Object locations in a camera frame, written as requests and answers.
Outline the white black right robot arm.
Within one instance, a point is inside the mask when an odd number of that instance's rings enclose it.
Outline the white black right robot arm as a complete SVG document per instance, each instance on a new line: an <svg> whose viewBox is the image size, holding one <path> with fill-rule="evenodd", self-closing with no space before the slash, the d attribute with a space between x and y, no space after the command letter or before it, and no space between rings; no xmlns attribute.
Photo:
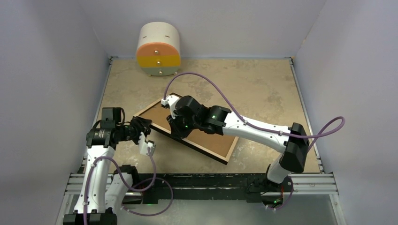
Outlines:
<svg viewBox="0 0 398 225"><path fill-rule="evenodd" d="M231 135L266 145L277 152L278 158L269 166L263 184L270 191L281 186L291 173L305 168L309 140L299 123L279 126L238 116L229 108L206 107L191 96L168 95L161 106L170 110L167 117L173 139L184 139L193 130L209 135Z"/></svg>

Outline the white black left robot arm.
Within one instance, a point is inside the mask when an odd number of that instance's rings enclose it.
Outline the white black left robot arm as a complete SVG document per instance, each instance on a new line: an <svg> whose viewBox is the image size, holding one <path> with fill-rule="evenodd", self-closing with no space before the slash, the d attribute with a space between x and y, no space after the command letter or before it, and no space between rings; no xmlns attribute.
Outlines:
<svg viewBox="0 0 398 225"><path fill-rule="evenodd" d="M154 142L146 139L152 120L139 116L125 119L121 107L102 108L101 119L87 133L83 187L72 213L63 216L64 225L115 225L125 194L139 188L138 172L131 165L116 166L107 185L109 168L117 165L113 157L118 143L132 141L149 157L155 150Z"/></svg>

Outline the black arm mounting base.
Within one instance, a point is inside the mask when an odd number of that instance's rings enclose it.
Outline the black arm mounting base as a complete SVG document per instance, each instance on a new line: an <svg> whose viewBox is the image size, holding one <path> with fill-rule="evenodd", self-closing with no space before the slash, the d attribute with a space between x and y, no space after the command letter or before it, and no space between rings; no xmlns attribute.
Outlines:
<svg viewBox="0 0 398 225"><path fill-rule="evenodd" d="M159 173L144 193L128 191L124 204L157 204L159 200L241 200L271 207L282 205L292 194L290 176L281 184L264 173Z"/></svg>

